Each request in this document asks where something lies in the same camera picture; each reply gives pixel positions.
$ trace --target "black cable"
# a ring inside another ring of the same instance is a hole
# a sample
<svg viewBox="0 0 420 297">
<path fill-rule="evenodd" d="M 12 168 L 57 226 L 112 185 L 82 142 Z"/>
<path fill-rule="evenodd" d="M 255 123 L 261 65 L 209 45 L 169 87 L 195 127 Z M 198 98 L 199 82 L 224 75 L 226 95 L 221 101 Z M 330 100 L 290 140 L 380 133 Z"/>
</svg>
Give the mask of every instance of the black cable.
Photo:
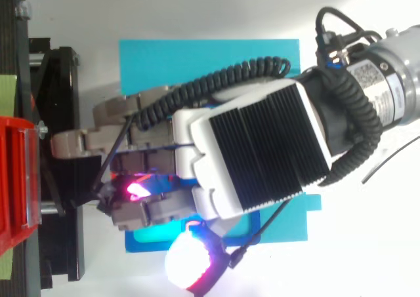
<svg viewBox="0 0 420 297">
<path fill-rule="evenodd" d="M 277 218 L 277 216 L 283 211 L 287 204 L 289 204 L 291 199 L 284 201 L 280 206 L 274 211 L 274 213 L 270 216 L 270 218 L 265 222 L 264 225 L 258 230 L 251 238 L 248 240 L 244 245 L 237 248 L 231 255 L 230 255 L 230 267 L 234 268 L 237 264 L 242 260 L 243 255 L 246 253 L 249 246 L 253 244 L 253 242 L 263 234 L 266 229 L 271 225 L 271 223 Z"/>
<path fill-rule="evenodd" d="M 210 73 L 174 88 L 158 101 L 142 109 L 136 115 L 137 127 L 139 130 L 148 130 L 174 114 L 176 110 L 191 106 L 215 92 L 259 77 L 281 79 L 289 71 L 289 60 L 267 56 Z"/>
<path fill-rule="evenodd" d="M 409 145 L 413 144 L 418 139 L 420 139 L 420 136 L 418 136 L 418 137 L 414 138 L 413 140 L 409 141 L 407 144 L 403 145 L 401 148 L 398 148 L 394 153 L 392 153 L 391 155 L 389 155 L 382 163 L 380 163 L 379 165 L 377 165 L 375 167 L 375 169 L 373 169 L 369 174 L 367 174 L 367 176 L 362 180 L 362 183 L 365 184 L 366 182 L 368 182 L 368 180 L 370 178 L 372 178 L 372 176 L 374 174 L 376 174 L 378 172 L 378 170 L 382 168 L 383 165 L 385 165 L 386 163 L 388 163 L 396 154 L 400 153 L 404 148 L 406 148 Z"/>
<path fill-rule="evenodd" d="M 318 15 L 316 16 L 316 20 L 315 20 L 315 30 L 316 30 L 316 33 L 318 35 L 321 35 L 321 37 L 322 37 L 322 34 L 324 32 L 324 27 L 322 25 L 322 22 L 323 22 L 324 16 L 326 14 L 332 14 L 332 15 L 334 15 L 335 17 L 337 17 L 340 20 L 342 20 L 344 23 L 348 24 L 350 27 L 352 27 L 357 32 L 364 31 L 364 29 L 362 27 L 360 27 L 354 20 L 352 20 L 351 18 L 349 18 L 347 15 L 345 15 L 342 12 L 340 12 L 339 10 L 334 9 L 333 7 L 323 7 L 318 12 Z M 366 39 L 370 43 L 374 43 L 375 42 L 371 37 L 367 37 Z"/>
<path fill-rule="evenodd" d="M 101 185 L 101 179 L 102 176 L 104 175 L 106 169 L 108 168 L 108 166 L 110 165 L 112 159 L 114 158 L 114 155 L 116 154 L 119 145 L 121 144 L 121 142 L 123 141 L 127 131 L 129 130 L 131 123 L 133 123 L 133 119 L 134 119 L 135 115 L 130 115 L 126 118 L 125 123 L 121 129 L 121 131 L 118 134 L 117 139 L 115 140 L 111 151 L 109 152 L 108 156 L 106 156 L 106 159 L 104 161 L 104 163 L 102 164 L 98 174 L 96 175 L 94 181 L 93 181 L 93 185 L 92 185 L 92 189 L 91 191 L 96 195 L 97 193 L 97 189 L 100 187 Z"/>
<path fill-rule="evenodd" d="M 363 135 L 363 140 L 336 160 L 319 186 L 328 186 L 350 174 L 376 150 L 382 135 L 382 123 L 372 103 L 360 85 L 345 69 L 315 69 L 328 77 L 328 90 L 342 103 L 348 115 Z"/>
<path fill-rule="evenodd" d="M 376 31 L 373 30 L 364 30 L 360 32 L 351 33 L 349 35 L 343 36 L 344 42 L 346 45 L 352 44 L 360 40 L 361 38 L 375 38 L 376 42 L 382 40 L 381 35 L 379 35 Z"/>
</svg>

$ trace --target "pink led light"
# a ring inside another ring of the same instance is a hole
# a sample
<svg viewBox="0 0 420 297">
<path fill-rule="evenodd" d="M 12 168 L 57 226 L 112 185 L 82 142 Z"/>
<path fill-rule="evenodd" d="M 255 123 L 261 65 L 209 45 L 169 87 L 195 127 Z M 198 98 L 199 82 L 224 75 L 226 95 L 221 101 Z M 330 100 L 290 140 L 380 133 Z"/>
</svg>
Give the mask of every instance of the pink led light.
<svg viewBox="0 0 420 297">
<path fill-rule="evenodd" d="M 191 231 L 185 231 L 178 236 L 165 258 L 168 280 L 183 289 L 198 281 L 210 264 L 209 251 Z"/>
<path fill-rule="evenodd" d="M 151 195 L 151 193 L 144 189 L 139 183 L 133 182 L 130 184 L 130 186 L 127 188 L 127 192 L 130 193 L 130 201 L 135 202 L 140 200 L 143 197 L 148 197 Z"/>
</svg>

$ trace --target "red container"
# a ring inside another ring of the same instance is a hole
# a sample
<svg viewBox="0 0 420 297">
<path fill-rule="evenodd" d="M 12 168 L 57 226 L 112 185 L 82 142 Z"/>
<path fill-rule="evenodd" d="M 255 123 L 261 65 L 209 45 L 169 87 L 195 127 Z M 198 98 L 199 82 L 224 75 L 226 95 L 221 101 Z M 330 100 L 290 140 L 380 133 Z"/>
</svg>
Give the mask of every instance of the red container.
<svg viewBox="0 0 420 297">
<path fill-rule="evenodd" d="M 0 117 L 0 255 L 41 222 L 39 150 L 35 125 Z"/>
</svg>

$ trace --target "black heat sink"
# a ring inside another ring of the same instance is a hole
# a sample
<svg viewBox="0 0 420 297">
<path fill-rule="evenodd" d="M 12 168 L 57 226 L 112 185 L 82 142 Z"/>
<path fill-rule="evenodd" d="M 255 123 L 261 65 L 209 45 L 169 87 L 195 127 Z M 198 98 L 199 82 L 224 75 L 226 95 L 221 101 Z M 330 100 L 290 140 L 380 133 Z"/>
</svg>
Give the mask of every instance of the black heat sink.
<svg viewBox="0 0 420 297">
<path fill-rule="evenodd" d="M 210 124 L 244 210 L 300 192 L 329 172 L 296 85 Z"/>
</svg>

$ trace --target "mounting screw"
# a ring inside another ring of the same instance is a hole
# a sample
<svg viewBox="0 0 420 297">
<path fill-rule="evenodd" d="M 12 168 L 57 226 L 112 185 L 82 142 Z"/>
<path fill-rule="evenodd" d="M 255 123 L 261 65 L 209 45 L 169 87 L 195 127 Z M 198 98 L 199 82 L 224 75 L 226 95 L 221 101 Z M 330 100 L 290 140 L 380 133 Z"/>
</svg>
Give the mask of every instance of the mounting screw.
<svg viewBox="0 0 420 297">
<path fill-rule="evenodd" d="M 38 133 L 39 138 L 43 140 L 45 138 L 46 133 L 48 133 L 48 127 L 44 124 L 44 121 L 41 120 L 40 122 L 38 122 L 38 125 L 35 129 Z"/>
<path fill-rule="evenodd" d="M 16 17 L 21 20 L 30 20 L 32 18 L 32 7 L 28 1 L 19 2 L 15 10 Z"/>
<path fill-rule="evenodd" d="M 382 62 L 381 64 L 379 64 L 379 67 L 383 71 L 387 71 L 388 70 L 388 64 L 386 64 L 385 62 Z"/>
<path fill-rule="evenodd" d="M 73 65 L 80 66 L 80 55 L 78 54 L 73 55 Z"/>
<path fill-rule="evenodd" d="M 398 30 L 396 28 L 390 28 L 389 30 L 386 30 L 385 34 L 387 35 L 387 38 L 396 37 L 398 36 Z"/>
</svg>

